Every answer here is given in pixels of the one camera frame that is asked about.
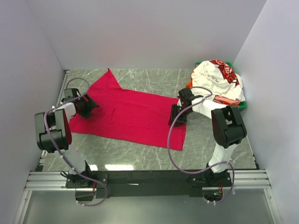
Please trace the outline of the magenta red t shirt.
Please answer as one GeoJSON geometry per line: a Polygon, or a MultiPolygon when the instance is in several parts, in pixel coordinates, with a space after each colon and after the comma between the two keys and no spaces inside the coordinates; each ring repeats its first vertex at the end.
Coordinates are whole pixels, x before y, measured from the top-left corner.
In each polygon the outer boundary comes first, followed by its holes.
{"type": "Polygon", "coordinates": [[[183,149],[186,126],[171,129],[168,124],[176,98],[123,89],[111,70],[90,86],[88,95],[99,106],[87,119],[80,115],[71,118],[72,132],[183,149]]]}

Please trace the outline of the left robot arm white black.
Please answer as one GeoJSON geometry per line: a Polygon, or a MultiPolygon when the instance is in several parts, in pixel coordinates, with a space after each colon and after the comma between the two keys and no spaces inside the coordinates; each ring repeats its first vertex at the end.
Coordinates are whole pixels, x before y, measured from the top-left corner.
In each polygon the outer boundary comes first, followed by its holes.
{"type": "Polygon", "coordinates": [[[87,188],[93,183],[88,163],[71,149],[72,134],[70,120],[75,115],[86,119],[99,105],[87,94],[63,98],[59,105],[46,112],[34,115],[36,142],[41,150],[54,154],[68,166],[68,173],[61,175],[71,182],[78,182],[87,188]]]}

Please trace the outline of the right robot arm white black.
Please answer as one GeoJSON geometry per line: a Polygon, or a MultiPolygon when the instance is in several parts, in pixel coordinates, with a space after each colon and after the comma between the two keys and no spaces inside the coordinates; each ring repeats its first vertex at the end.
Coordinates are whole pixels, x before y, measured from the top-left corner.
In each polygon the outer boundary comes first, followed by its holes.
{"type": "Polygon", "coordinates": [[[240,110],[236,105],[222,105],[205,98],[196,100],[193,104],[183,104],[181,100],[171,106],[169,120],[170,130],[167,138],[167,150],[173,166],[185,174],[205,173],[205,181],[210,186],[216,186],[221,176],[227,172],[234,149],[247,136],[240,110]],[[200,171],[186,171],[181,169],[173,160],[170,153],[170,140],[174,126],[186,123],[189,112],[198,112],[211,119],[213,136],[216,142],[215,149],[207,167],[200,171]]]}

